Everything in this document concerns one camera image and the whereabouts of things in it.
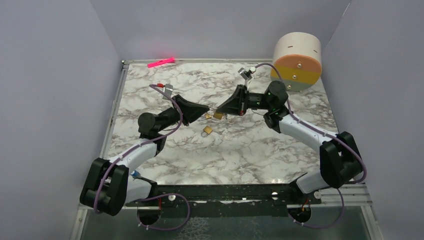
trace purple cable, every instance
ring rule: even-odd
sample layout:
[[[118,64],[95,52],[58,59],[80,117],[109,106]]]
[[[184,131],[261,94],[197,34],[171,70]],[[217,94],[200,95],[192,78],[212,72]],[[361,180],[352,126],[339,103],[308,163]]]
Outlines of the purple cable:
[[[328,224],[328,225],[325,225],[325,226],[316,226],[316,225],[302,224],[301,222],[296,221],[296,220],[295,220],[295,219],[294,219],[294,218],[293,218],[293,217],[289,214],[290,218],[291,218],[291,219],[293,219],[293,221],[294,221],[296,224],[298,224],[298,225],[300,225],[300,226],[302,226],[302,227],[309,228],[309,229],[328,229],[328,228],[331,228],[331,227],[333,227],[334,225],[338,224],[338,223],[340,222],[340,220],[342,219],[343,215],[345,214],[345,200],[343,199],[342,192],[340,192],[340,190],[339,190],[339,189],[337,189],[337,188],[336,188],[336,190],[337,190],[338,194],[340,194],[340,199],[341,199],[341,213],[340,213],[340,215],[338,216],[338,218],[337,218],[337,219],[336,219],[333,223]]]
[[[171,195],[175,195],[175,196],[182,198],[185,201],[185,203],[187,204],[187,216],[185,217],[184,221],[180,225],[174,226],[174,227],[171,227],[171,228],[160,228],[160,227],[155,227],[155,226],[144,225],[140,221],[139,213],[137,213],[137,220],[138,220],[139,226],[143,226],[147,229],[153,229],[153,230],[159,230],[159,231],[173,231],[173,230],[177,230],[177,229],[181,228],[182,226],[184,226],[189,221],[189,218],[190,218],[190,203],[187,200],[187,198],[185,198],[183,195],[178,194],[178,193],[166,193],[166,194],[162,194],[162,195],[159,195],[159,196],[154,196],[154,197],[145,198],[145,199],[139,199],[138,201],[147,202],[147,201],[151,201],[151,200],[155,200],[155,199],[159,199],[159,198],[167,197],[167,196],[171,196]]]
[[[157,86],[155,85],[155,84],[150,84],[149,85],[149,87],[151,87],[152,89],[154,89],[155,91],[157,91],[158,93],[160,93],[160,94],[162,94],[163,96],[165,96],[168,100],[170,100],[171,101],[171,103],[174,105],[174,107],[176,108],[176,110],[178,111],[178,113],[179,113],[179,122],[178,122],[178,125],[176,126],[176,128],[174,128],[174,130],[172,130],[172,131],[170,131],[170,132],[168,132],[167,134],[165,134],[165,135],[162,135],[162,136],[159,136],[159,137],[156,137],[156,138],[153,138],[153,139],[150,139],[150,140],[147,140],[147,141],[145,141],[145,142],[142,142],[142,143],[140,143],[139,145],[135,145],[135,146],[133,146],[132,148],[130,148],[128,151],[126,151],[126,152],[124,152],[123,154],[122,154],[122,158],[125,158],[126,156],[128,156],[130,153],[132,153],[134,150],[136,150],[136,149],[138,149],[138,148],[140,148],[141,146],[143,146],[143,145],[146,145],[146,144],[151,144],[151,143],[153,143],[153,142],[155,142],[155,141],[157,141],[157,140],[160,140],[160,139],[163,139],[163,138],[166,138],[166,137],[168,137],[169,135],[171,135],[171,134],[173,134],[173,133],[175,133],[175,131],[177,131],[179,128],[180,128],[180,126],[181,126],[181,124],[183,123],[183,112],[181,111],[181,108],[178,106],[178,104],[170,97],[170,96],[168,96],[168,95],[166,95],[163,91],[161,91],[161,90],[159,90],[158,88],[157,88]],[[105,181],[106,181],[106,179],[108,178],[108,175],[109,175],[109,173],[111,172],[111,170],[112,170],[112,168],[119,162],[119,161],[121,161],[122,159],[120,158],[120,157],[118,157],[115,161],[113,161],[112,162],[112,164],[107,168],[107,170],[106,170],[106,172],[104,173],[104,175],[103,175],[103,178],[101,179],[101,181],[100,181],[100,185],[98,186],[98,189],[97,189],[97,192],[95,193],[95,198],[94,198],[94,204],[93,204],[93,209],[94,209],[94,213],[95,214],[101,214],[102,212],[100,212],[99,210],[97,210],[97,205],[98,205],[98,203],[99,203],[99,198],[100,198],[100,193],[102,192],[102,188],[103,188],[103,185],[105,184]]]
[[[256,66],[255,66],[255,68],[258,68],[258,67],[260,67],[260,66],[264,66],[264,65],[267,65],[267,66],[270,66],[271,68],[273,68],[273,69],[275,70],[275,72],[277,73],[279,80],[280,80],[281,82],[283,82],[283,78],[281,77],[280,72],[279,72],[279,71],[277,70],[277,68],[276,68],[274,65],[272,65],[271,63],[268,63],[268,62],[260,63],[260,64],[256,65]],[[344,148],[346,148],[346,149],[347,149],[347,150],[348,150],[351,154],[353,154],[353,155],[355,156],[355,158],[358,160],[358,162],[359,162],[360,166],[362,167],[363,175],[362,175],[362,177],[361,177],[359,180],[354,180],[354,181],[350,181],[350,182],[348,182],[349,184],[357,184],[357,183],[361,183],[362,181],[364,181],[364,180],[365,180],[365,178],[367,177],[367,168],[365,167],[364,161],[362,161],[362,158],[359,156],[359,154],[357,154],[357,153],[356,153],[356,152],[355,152],[355,151],[354,151],[354,150],[353,150],[350,146],[348,146],[346,143],[344,143],[342,140],[338,139],[337,137],[335,137],[335,136],[333,136],[333,135],[330,135],[330,134],[328,134],[328,133],[325,133],[325,132],[323,132],[323,131],[321,131],[321,130],[319,130],[319,129],[315,128],[314,126],[311,126],[311,125],[307,124],[306,122],[304,122],[304,121],[300,120],[299,118],[297,118],[297,117],[294,115],[293,111],[292,111],[292,108],[291,108],[291,106],[290,106],[290,102],[289,102],[289,100],[287,100],[287,107],[288,107],[288,113],[290,114],[290,116],[291,116],[294,120],[298,121],[298,122],[299,122],[300,124],[302,124],[303,126],[305,126],[305,127],[309,128],[309,129],[311,129],[312,131],[314,131],[314,132],[316,132],[316,133],[318,133],[318,134],[321,134],[321,135],[323,135],[323,136],[329,137],[329,138],[331,138],[331,139],[333,139],[333,140],[337,141],[340,145],[342,145],[342,146],[343,146]]]

